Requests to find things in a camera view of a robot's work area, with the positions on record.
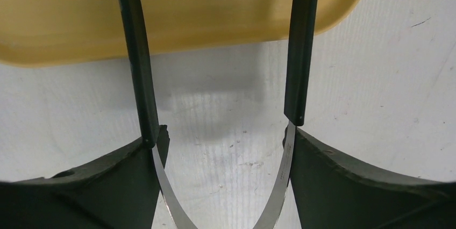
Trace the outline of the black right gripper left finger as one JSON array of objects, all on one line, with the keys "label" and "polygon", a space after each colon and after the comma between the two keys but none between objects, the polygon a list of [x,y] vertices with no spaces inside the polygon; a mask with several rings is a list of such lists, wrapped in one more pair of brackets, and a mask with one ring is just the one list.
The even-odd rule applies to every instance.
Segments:
[{"label": "black right gripper left finger", "polygon": [[151,228],[160,186],[141,139],[51,178],[1,183],[1,228]]}]

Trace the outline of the metal tongs with black tips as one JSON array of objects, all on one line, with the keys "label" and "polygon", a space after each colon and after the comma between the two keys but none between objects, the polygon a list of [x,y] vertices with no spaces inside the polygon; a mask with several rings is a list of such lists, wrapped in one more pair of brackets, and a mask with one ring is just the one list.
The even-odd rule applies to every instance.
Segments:
[{"label": "metal tongs with black tips", "polygon": [[[175,226],[194,228],[195,224],[173,192],[157,147],[159,121],[141,0],[119,0],[119,5],[142,140],[151,150],[158,184]],[[284,115],[289,120],[286,141],[272,192],[255,228],[274,228],[283,208],[291,173],[296,129],[304,123],[316,9],[317,0],[293,0],[292,3],[284,96]]]}]

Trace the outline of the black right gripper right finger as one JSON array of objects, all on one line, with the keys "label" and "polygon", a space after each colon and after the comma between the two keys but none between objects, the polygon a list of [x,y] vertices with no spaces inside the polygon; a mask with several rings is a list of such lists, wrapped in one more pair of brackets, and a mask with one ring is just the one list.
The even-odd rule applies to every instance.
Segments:
[{"label": "black right gripper right finger", "polygon": [[296,131],[290,171],[302,228],[455,228],[455,183],[386,170]]}]

